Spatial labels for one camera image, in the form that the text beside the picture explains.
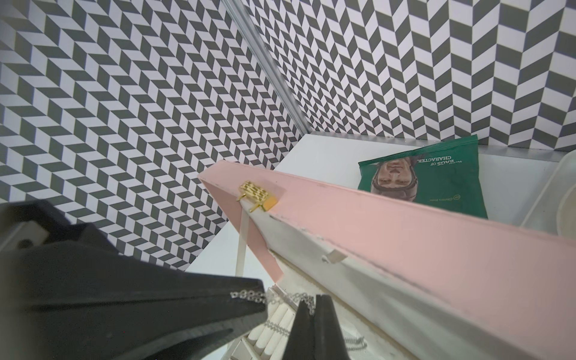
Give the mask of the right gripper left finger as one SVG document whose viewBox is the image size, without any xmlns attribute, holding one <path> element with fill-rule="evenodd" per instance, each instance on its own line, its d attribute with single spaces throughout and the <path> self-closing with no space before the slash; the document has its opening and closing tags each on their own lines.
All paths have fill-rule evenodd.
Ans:
<svg viewBox="0 0 576 360">
<path fill-rule="evenodd" d="M 314 346 L 314 316 L 301 300 L 281 359 L 314 360 Z"/>
</svg>

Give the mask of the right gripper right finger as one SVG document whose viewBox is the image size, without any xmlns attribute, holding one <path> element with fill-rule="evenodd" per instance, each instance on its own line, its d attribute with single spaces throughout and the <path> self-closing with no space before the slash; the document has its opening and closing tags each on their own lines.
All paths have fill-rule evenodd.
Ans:
<svg viewBox="0 0 576 360">
<path fill-rule="evenodd" d="M 316 296 L 314 358 L 316 360 L 350 360 L 334 302 L 329 295 Z"/>
</svg>

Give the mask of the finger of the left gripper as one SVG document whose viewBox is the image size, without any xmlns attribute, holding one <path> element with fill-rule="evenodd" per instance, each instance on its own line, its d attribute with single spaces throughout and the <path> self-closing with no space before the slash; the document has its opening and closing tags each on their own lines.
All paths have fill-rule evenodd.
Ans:
<svg viewBox="0 0 576 360">
<path fill-rule="evenodd" d="M 264 292 L 123 256 L 45 200 L 1 206 L 3 359 L 202 359 L 265 322 Z"/>
</svg>

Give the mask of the pink jewelry box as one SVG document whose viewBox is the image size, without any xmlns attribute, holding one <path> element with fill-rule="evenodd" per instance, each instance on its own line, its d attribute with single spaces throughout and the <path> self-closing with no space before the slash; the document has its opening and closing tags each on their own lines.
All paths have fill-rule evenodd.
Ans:
<svg viewBox="0 0 576 360">
<path fill-rule="evenodd" d="M 227 161 L 199 179 L 274 284 L 330 295 L 374 358 L 575 357 L 572 240 Z"/>
</svg>

